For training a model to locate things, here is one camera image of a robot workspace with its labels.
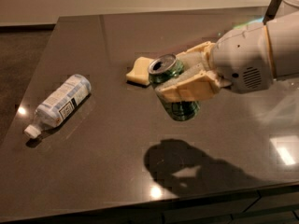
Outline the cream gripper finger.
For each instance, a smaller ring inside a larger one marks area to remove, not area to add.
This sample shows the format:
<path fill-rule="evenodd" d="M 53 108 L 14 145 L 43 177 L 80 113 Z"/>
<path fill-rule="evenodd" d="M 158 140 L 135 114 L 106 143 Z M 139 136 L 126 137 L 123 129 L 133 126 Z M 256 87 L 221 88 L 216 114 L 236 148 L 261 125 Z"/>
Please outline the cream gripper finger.
<path fill-rule="evenodd" d="M 182 51 L 176 57 L 188 68 L 199 66 L 201 69 L 209 69 L 210 52 L 214 46 L 213 42 L 207 41 Z"/>
<path fill-rule="evenodd" d="M 155 88 L 159 98 L 167 103 L 205 101 L 213 98 L 232 82 L 215 71 L 200 71 L 196 75 L 180 75 Z"/>

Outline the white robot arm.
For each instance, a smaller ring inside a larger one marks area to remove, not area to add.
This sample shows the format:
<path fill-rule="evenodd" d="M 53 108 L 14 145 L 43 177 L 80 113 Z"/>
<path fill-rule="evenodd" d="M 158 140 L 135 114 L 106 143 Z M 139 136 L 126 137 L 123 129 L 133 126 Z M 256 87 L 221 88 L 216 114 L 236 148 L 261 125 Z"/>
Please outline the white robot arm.
<path fill-rule="evenodd" d="M 248 93 L 299 76 L 299 15 L 233 29 L 184 53 L 194 67 L 156 89 L 166 102 L 204 101 L 222 89 Z"/>

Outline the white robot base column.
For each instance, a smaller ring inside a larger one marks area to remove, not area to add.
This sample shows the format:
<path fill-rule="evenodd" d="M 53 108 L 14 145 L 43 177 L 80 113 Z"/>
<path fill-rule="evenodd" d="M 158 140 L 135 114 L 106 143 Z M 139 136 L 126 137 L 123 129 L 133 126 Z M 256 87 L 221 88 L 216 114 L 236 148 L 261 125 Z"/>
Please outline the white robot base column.
<path fill-rule="evenodd" d="M 278 6 L 276 18 L 289 15 L 299 10 L 299 0 L 282 0 Z"/>

